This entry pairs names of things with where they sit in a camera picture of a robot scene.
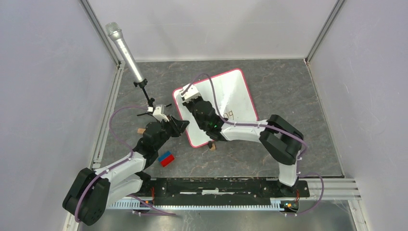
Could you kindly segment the pink framed whiteboard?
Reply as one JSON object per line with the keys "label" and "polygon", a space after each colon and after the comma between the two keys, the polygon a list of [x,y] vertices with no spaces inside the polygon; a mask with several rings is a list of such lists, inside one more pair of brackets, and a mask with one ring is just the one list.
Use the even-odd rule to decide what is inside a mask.
{"label": "pink framed whiteboard", "polygon": [[[217,105],[223,117],[239,122],[258,121],[258,114],[253,103],[246,79],[242,70],[233,69],[211,77],[215,87]],[[186,128],[191,147],[207,145],[211,139],[200,130],[192,114],[182,105],[179,93],[182,88],[173,91],[173,99],[182,120],[190,121]]]}

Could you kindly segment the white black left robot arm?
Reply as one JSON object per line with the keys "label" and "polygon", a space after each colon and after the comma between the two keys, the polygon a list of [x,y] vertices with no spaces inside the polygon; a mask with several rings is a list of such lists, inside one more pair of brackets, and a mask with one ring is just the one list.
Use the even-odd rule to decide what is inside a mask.
{"label": "white black left robot arm", "polygon": [[76,222],[90,226],[123,197],[133,193],[146,196],[151,183],[143,171],[158,158],[160,148],[170,138],[179,137],[188,125],[189,121],[172,116],[167,121],[148,123],[129,154],[103,168],[79,171],[63,200],[63,209],[74,215]]}

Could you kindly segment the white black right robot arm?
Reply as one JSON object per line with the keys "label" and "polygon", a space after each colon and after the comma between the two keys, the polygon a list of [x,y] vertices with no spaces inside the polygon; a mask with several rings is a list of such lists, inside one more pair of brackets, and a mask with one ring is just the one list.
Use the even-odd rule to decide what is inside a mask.
{"label": "white black right robot arm", "polygon": [[306,146],[303,134],[279,115],[253,123],[226,119],[201,96],[183,102],[199,129],[214,141],[252,141],[262,144],[279,163],[278,191],[291,196],[297,191],[297,161]]}

